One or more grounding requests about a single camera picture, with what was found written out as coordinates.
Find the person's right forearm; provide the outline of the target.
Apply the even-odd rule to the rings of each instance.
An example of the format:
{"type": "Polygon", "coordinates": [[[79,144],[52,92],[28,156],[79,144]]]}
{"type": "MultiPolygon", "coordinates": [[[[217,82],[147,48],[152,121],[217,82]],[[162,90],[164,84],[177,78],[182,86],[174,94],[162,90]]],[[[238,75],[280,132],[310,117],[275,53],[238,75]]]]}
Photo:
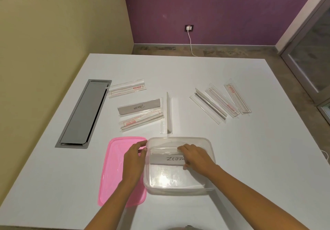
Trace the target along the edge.
{"type": "Polygon", "coordinates": [[[218,165],[207,166],[199,172],[225,195],[254,230],[310,230],[218,165]]]}

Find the clear label holder plain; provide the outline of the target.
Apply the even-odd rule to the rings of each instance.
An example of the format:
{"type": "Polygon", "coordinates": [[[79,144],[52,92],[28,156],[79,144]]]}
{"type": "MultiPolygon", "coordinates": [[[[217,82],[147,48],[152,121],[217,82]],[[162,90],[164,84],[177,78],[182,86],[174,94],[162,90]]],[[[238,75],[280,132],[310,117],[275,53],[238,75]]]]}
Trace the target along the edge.
{"type": "Polygon", "coordinates": [[[197,88],[195,88],[195,93],[190,96],[190,99],[217,124],[226,122],[228,114],[197,88]]]}
{"type": "Polygon", "coordinates": [[[160,133],[172,134],[173,133],[173,117],[172,117],[172,99],[169,93],[166,97],[160,98],[160,107],[163,110],[163,118],[160,120],[160,133]]]}

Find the clear label holder white card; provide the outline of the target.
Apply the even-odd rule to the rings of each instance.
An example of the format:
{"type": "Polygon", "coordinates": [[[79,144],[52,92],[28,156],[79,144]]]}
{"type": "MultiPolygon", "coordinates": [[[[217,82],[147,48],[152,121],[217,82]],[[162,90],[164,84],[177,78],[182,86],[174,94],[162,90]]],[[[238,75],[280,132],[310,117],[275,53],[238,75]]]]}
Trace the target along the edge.
{"type": "Polygon", "coordinates": [[[146,164],[180,166],[186,164],[185,157],[177,147],[153,148],[148,150],[146,164]]]}

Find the clear label holder red print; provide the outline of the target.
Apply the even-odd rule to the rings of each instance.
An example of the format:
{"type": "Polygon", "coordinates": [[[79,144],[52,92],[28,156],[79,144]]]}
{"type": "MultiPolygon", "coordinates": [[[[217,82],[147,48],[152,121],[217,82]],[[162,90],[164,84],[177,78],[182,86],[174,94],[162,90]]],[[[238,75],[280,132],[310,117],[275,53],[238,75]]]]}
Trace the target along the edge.
{"type": "Polygon", "coordinates": [[[240,94],[239,89],[237,88],[237,85],[232,78],[225,82],[224,87],[241,114],[252,113],[250,107],[247,105],[244,98],[240,94]]]}
{"type": "Polygon", "coordinates": [[[241,114],[236,105],[234,105],[233,102],[230,102],[212,83],[209,84],[205,91],[232,118],[236,118],[241,114]]]}
{"type": "Polygon", "coordinates": [[[108,98],[114,98],[122,95],[135,93],[146,90],[144,79],[139,79],[131,82],[126,82],[118,85],[106,87],[108,98]]]}
{"type": "Polygon", "coordinates": [[[142,125],[157,121],[164,118],[164,112],[162,108],[151,110],[141,115],[126,119],[119,123],[122,132],[140,127],[142,125]]]}

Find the person's left forearm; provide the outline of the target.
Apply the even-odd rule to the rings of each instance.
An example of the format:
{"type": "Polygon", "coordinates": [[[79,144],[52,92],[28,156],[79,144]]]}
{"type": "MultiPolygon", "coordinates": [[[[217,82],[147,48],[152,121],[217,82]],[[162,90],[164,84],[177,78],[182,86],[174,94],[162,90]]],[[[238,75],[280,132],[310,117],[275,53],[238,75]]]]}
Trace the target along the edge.
{"type": "Polygon", "coordinates": [[[126,203],[139,179],[140,176],[136,179],[133,177],[123,178],[84,230],[116,230],[126,203]]]}

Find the glass door with white frame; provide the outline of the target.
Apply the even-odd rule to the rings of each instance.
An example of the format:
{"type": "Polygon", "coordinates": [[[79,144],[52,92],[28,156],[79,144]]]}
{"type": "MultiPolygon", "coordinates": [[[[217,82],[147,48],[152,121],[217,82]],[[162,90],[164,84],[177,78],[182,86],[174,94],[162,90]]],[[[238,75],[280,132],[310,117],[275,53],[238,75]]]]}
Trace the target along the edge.
{"type": "Polygon", "coordinates": [[[275,47],[330,125],[330,0],[307,0],[275,47]]]}

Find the pink plastic lid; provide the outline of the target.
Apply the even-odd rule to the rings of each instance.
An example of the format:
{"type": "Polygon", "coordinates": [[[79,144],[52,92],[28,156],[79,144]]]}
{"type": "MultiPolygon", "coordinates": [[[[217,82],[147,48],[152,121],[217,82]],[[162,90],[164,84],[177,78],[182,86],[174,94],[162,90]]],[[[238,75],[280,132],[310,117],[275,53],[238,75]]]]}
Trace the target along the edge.
{"type": "MultiPolygon", "coordinates": [[[[145,140],[146,138],[140,136],[126,136],[116,137],[109,141],[100,180],[99,206],[102,207],[106,203],[122,181],[124,154],[133,144],[145,140]]],[[[141,176],[125,207],[134,207],[144,203],[146,196],[147,191],[143,184],[143,176],[141,176]]]]}

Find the person's right hand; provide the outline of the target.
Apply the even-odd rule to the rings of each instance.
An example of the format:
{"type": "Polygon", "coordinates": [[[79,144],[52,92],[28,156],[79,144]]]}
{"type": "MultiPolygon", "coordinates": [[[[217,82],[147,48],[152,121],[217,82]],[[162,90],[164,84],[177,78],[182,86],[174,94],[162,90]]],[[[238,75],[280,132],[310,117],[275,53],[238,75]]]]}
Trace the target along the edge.
{"type": "Polygon", "coordinates": [[[183,153],[185,161],[191,162],[193,171],[211,181],[223,171],[220,166],[214,163],[206,150],[201,147],[185,144],[177,149],[183,153]]]}

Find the clear plastic container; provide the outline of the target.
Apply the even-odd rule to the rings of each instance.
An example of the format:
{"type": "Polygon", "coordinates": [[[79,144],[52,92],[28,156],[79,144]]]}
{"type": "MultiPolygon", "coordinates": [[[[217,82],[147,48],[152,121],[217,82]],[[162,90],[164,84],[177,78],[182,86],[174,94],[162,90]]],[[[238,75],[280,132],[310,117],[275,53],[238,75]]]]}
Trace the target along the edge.
{"type": "MultiPolygon", "coordinates": [[[[154,137],[147,141],[149,149],[196,145],[206,150],[215,162],[211,142],[200,137],[154,137]]],[[[145,163],[143,183],[147,191],[154,195],[193,196],[205,195],[213,191],[214,185],[206,177],[193,170],[184,170],[183,165],[150,165],[145,163]]]]}

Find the person's left hand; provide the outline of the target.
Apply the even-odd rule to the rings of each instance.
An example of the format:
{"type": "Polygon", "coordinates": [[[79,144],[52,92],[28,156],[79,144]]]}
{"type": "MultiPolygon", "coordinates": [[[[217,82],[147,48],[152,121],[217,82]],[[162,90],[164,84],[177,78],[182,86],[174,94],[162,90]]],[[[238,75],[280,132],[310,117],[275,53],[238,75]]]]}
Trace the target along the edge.
{"type": "Polygon", "coordinates": [[[135,187],[145,167],[145,158],[139,157],[139,149],[146,149],[147,140],[133,144],[124,154],[122,180],[127,186],[135,187]]]}

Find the clear label holder grey card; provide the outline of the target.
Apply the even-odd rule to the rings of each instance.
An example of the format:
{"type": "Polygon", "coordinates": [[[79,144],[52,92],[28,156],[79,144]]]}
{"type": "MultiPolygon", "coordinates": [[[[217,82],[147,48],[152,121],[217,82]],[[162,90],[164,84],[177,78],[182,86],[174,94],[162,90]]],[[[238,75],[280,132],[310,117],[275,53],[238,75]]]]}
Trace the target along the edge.
{"type": "Polygon", "coordinates": [[[145,102],[130,104],[118,107],[118,113],[120,117],[134,115],[142,112],[147,112],[161,108],[161,99],[154,99],[145,102]]]}

